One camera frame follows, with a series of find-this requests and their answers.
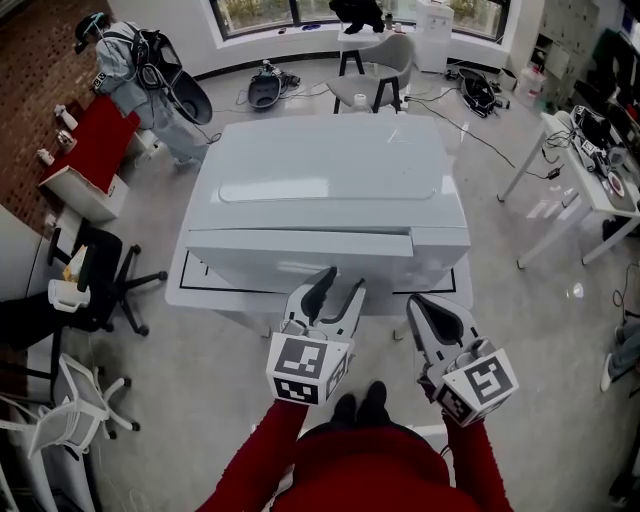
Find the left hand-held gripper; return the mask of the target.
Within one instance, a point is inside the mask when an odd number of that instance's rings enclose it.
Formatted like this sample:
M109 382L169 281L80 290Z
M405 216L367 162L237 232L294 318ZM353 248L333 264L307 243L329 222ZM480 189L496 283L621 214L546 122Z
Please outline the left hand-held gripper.
M337 316L321 319L336 267L309 276L288 297L281 329L271 337L266 376L273 396L308 406L325 404L346 376L366 282L351 289Z

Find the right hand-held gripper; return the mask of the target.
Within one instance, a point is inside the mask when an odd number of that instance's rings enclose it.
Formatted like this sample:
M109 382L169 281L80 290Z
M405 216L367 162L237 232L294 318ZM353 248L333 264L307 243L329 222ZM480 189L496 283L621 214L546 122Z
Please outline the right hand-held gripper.
M408 300L407 318L416 349L427 361L418 383L458 426L483 419L519 389L505 350L496 349L487 337L445 359L463 345L465 334L478 336L467 309L446 298L418 294Z

